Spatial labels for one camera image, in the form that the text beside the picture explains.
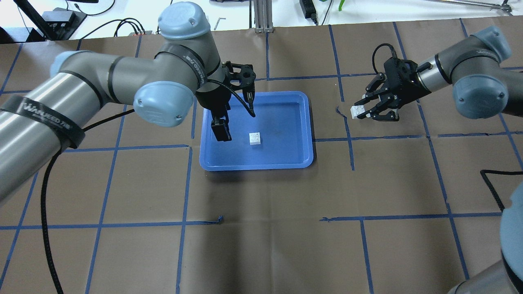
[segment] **power adapter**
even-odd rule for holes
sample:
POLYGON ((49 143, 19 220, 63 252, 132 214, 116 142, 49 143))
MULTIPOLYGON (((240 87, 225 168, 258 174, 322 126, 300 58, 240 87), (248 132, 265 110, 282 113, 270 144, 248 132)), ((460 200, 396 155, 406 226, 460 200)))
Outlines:
POLYGON ((318 25, 318 19, 316 16, 316 8, 312 3, 312 0, 300 0, 301 10, 305 18, 310 18, 315 25, 318 25))

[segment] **black cable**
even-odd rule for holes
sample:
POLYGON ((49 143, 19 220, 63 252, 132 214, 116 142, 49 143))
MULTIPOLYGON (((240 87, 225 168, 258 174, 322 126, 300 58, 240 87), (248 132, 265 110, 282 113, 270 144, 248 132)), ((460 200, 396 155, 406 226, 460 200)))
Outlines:
POLYGON ((97 31, 97 30, 99 30, 99 29, 102 28, 103 26, 106 26, 106 25, 108 25, 108 24, 110 24, 110 23, 112 23, 112 22, 115 22, 115 21, 122 21, 122 20, 123 20, 123 19, 113 19, 113 20, 111 20, 111 21, 108 21, 108 22, 106 22, 105 24, 103 24, 103 25, 97 27, 96 29, 92 30, 92 31, 89 32, 87 35, 81 37, 80 40, 83 40, 83 39, 87 38, 90 34, 94 33, 94 32, 97 31))
POLYGON ((111 6, 109 6, 109 8, 105 9, 105 10, 102 11, 102 12, 95 13, 95 14, 87 14, 87 13, 83 12, 83 11, 80 9, 80 6, 78 6, 77 3, 74 4, 74 7, 76 7, 76 9, 78 9, 81 13, 85 13, 85 15, 87 15, 87 16, 96 16, 96 15, 104 14, 104 13, 106 13, 107 11, 109 11, 109 10, 110 10, 114 5, 115 5, 115 3, 116 3, 116 0, 112 0, 112 4, 111 4, 111 6))
POLYGON ((18 13, 20 13, 20 17, 22 18, 22 21, 24 22, 24 27, 26 27, 26 30, 27 30, 27 34, 28 34, 27 37, 29 37, 29 35, 31 35, 31 32, 29 32, 29 28, 27 27, 26 21, 24 20, 22 12, 20 11, 20 7, 17 5, 16 8, 18 8, 18 13))
POLYGON ((374 63, 374 58, 376 57, 376 52, 378 51, 378 49, 380 49, 381 47, 384 47, 384 46, 389 47, 389 49, 391 50, 392 57, 397 58, 396 50, 394 49, 393 45, 390 45, 389 43, 379 44, 376 47, 376 49, 374 49, 374 52, 372 53, 372 68, 374 69, 374 72, 376 74, 378 74, 378 70, 376 69, 376 64, 374 63))
POLYGON ((325 23, 325 20, 327 19, 328 11, 331 10, 332 1, 328 4, 327 12, 325 12, 325 17, 323 18, 322 25, 325 23))
POLYGON ((92 129, 92 128, 95 128, 95 127, 97 127, 97 126, 103 124, 103 123, 106 123, 106 122, 108 122, 108 121, 112 121, 112 120, 117 119, 117 118, 119 118, 119 117, 122 117, 122 116, 125 116, 125 115, 128 115, 128 114, 131 114, 131 113, 133 113, 133 112, 134 112, 134 109, 127 110, 127 111, 125 111, 125 112, 122 112, 122 113, 119 113, 119 114, 117 114, 117 115, 114 115, 114 116, 108 117, 108 118, 106 118, 106 119, 103 119, 103 120, 101 120, 101 121, 95 122, 94 124, 89 125, 89 126, 83 128, 82 130, 83 130, 84 132, 86 132, 86 131, 88 131, 88 130, 90 130, 90 129, 92 129))
MULTIPOLYGON (((124 115, 128 115, 130 113, 133 113, 134 109, 127 110, 125 112, 119 113, 117 115, 108 117, 106 119, 103 119, 101 121, 98 121, 92 125, 89 125, 82 130, 84 132, 95 128, 103 123, 106 123, 108 121, 112 121, 114 119, 117 119, 119 117, 122 117, 124 115)), ((49 267, 49 273, 51 274, 51 278, 53 279, 54 287, 56 289, 56 292, 58 294, 63 294, 62 285, 60 284, 60 280, 58 279, 58 273, 56 272, 56 268, 54 267, 53 262, 53 256, 51 254, 51 244, 49 242, 49 228, 47 225, 47 209, 46 209, 46 197, 47 197, 47 185, 49 183, 49 176, 51 174, 51 169, 53 168, 54 163, 58 159, 58 156, 62 154, 61 151, 58 151, 52 158, 49 164, 47 165, 46 172, 43 175, 43 182, 42 182, 42 190, 40 194, 40 216, 42 220, 42 236, 43 236, 43 248, 46 252, 46 259, 47 259, 47 266, 49 267)))
POLYGON ((57 152, 49 162, 49 165, 46 168, 46 173, 43 175, 42 183, 42 193, 40 195, 40 215, 42 219, 42 235, 43 235, 43 248, 46 252, 47 266, 49 267, 49 272, 51 273, 51 278, 53 279, 54 287, 58 294, 63 294, 62 285, 58 279, 58 274, 56 273, 56 268, 54 268, 53 256, 51 254, 51 245, 49 243, 49 231, 47 228, 47 212, 46 212, 46 195, 47 195, 47 183, 49 182, 49 175, 51 174, 51 169, 53 168, 56 159, 62 152, 57 152))
POLYGON ((494 189, 494 186, 492 185, 491 181, 488 179, 486 174, 493 174, 493 175, 506 175, 506 176, 515 176, 515 175, 523 175, 523 172, 502 172, 502 171, 493 171, 491 169, 482 169, 480 171, 481 177, 485 181, 485 184, 487 185, 488 189, 491 191, 492 196, 494 197, 494 200, 496 200, 497 206, 499 209, 503 212, 505 209, 505 206, 503 205, 503 202, 501 202, 501 199, 499 198, 499 195, 496 192, 496 189, 494 189))
POLYGON ((128 19, 130 19, 130 20, 134 20, 136 23, 138 23, 138 25, 140 26, 140 28, 138 29, 138 31, 141 30, 142 33, 145 35, 145 29, 143 28, 143 25, 142 25, 142 23, 141 23, 139 20, 137 20, 136 18, 133 18, 133 17, 126 17, 126 18, 124 18, 123 20, 128 20, 128 19))
POLYGON ((231 92, 232 95, 234 95, 234 97, 236 97, 236 99, 238 99, 238 101, 243 105, 243 107, 245 107, 245 109, 247 110, 247 112, 252 116, 252 117, 256 117, 256 114, 254 114, 254 110, 252 109, 249 109, 249 106, 247 105, 247 103, 245 103, 245 101, 242 100, 242 98, 238 95, 238 93, 236 93, 233 89, 231 89, 229 86, 225 85, 224 83, 220 82, 220 81, 217 81, 217 80, 207 80, 207 82, 209 83, 212 83, 212 84, 217 84, 217 85, 220 85, 222 87, 225 87, 227 90, 229 90, 229 92, 231 92))
POLYGON ((117 37, 118 36, 118 30, 124 25, 124 24, 130 24, 132 29, 134 30, 134 34, 135 35, 138 35, 138 25, 131 22, 131 21, 127 21, 127 20, 122 20, 118 26, 116 27, 116 30, 115 30, 115 33, 113 34, 114 37, 117 37))

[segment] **plastic tray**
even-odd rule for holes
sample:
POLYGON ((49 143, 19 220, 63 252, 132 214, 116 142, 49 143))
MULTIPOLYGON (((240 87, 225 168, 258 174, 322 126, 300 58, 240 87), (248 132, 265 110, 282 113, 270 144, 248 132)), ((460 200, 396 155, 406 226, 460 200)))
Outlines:
POLYGON ((305 168, 313 159, 309 99, 303 92, 256 93, 251 117, 234 97, 230 100, 232 141, 218 142, 211 130, 211 112, 204 109, 200 165, 206 171, 305 168), (260 145, 249 133, 259 132, 260 145))

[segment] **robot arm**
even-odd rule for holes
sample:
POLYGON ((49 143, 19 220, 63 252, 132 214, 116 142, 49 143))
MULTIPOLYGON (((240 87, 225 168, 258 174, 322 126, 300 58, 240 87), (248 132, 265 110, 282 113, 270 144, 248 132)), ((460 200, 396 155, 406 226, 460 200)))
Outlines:
POLYGON ((225 87, 243 90, 254 115, 252 66, 221 63, 198 5, 173 4, 162 12, 158 25, 165 43, 154 60, 64 52, 51 66, 50 79, 0 106, 0 204, 56 152, 76 148, 84 137, 80 126, 106 103, 133 105, 144 120, 174 127, 185 119, 196 95, 213 115, 211 127, 218 141, 231 140, 231 93, 225 87))
POLYGON ((495 26, 419 65, 393 53, 385 61, 385 73, 376 75, 362 99, 352 107, 353 118, 398 121, 397 110, 403 105, 450 84, 458 112, 468 118, 488 118, 500 112, 523 116, 523 75, 499 67, 510 55, 505 36, 495 26), (375 99, 379 102, 365 111, 363 105, 375 99))

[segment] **light blue joint cover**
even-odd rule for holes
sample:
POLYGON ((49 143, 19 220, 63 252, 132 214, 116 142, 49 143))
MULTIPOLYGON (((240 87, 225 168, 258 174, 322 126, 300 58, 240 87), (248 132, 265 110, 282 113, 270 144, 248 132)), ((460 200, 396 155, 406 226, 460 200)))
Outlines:
POLYGON ((498 79, 472 74, 459 79, 452 89, 458 112, 468 118, 489 118, 500 113, 508 102, 508 89, 498 79))
POLYGON ((160 127, 175 127, 183 122, 193 101, 194 93, 185 85, 159 81, 138 89, 133 107, 148 122, 160 127))
POLYGON ((523 183, 510 199, 512 206, 501 215, 501 251, 512 271, 523 280, 523 183))
POLYGON ((171 40, 191 39, 211 30, 201 7, 192 2, 168 6, 158 18, 158 27, 164 38, 171 40))
POLYGON ((512 56, 512 50, 508 45, 507 38, 505 38, 505 35, 498 27, 490 26, 477 33, 473 33, 472 35, 480 39, 485 43, 485 45, 494 51, 500 63, 512 56))
POLYGON ((92 52, 88 50, 80 50, 80 51, 65 51, 60 54, 58 54, 55 58, 53 63, 51 64, 51 68, 49 69, 49 75, 50 77, 55 76, 57 73, 60 72, 60 68, 62 67, 62 64, 64 64, 65 60, 77 53, 81 52, 92 52))

